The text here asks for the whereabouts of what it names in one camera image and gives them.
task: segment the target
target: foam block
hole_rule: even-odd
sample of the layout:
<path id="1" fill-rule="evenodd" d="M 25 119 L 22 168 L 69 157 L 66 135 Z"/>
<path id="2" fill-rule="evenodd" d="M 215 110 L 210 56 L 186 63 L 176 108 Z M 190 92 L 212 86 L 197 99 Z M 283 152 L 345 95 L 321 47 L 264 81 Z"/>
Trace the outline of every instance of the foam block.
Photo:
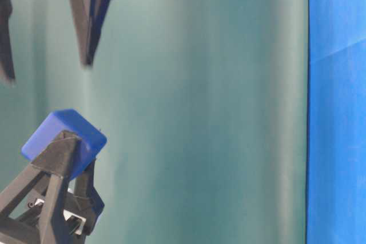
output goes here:
<path id="1" fill-rule="evenodd" d="M 75 110 L 50 113 L 24 144 L 22 154 L 32 161 L 62 130 L 72 131 L 82 139 L 80 150 L 74 159 L 71 176 L 73 179 L 85 170 L 107 142 L 107 138 Z"/>

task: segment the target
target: green fabric backdrop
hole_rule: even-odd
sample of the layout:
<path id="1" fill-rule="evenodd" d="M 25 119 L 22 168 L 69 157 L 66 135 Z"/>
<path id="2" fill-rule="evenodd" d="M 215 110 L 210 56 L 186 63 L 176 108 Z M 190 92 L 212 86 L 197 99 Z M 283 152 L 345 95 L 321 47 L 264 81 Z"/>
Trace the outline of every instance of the green fabric backdrop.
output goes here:
<path id="1" fill-rule="evenodd" d="M 68 0 L 13 0 L 0 188 L 73 107 L 109 138 L 88 243 L 304 243 L 307 2 L 113 0 L 83 71 Z"/>

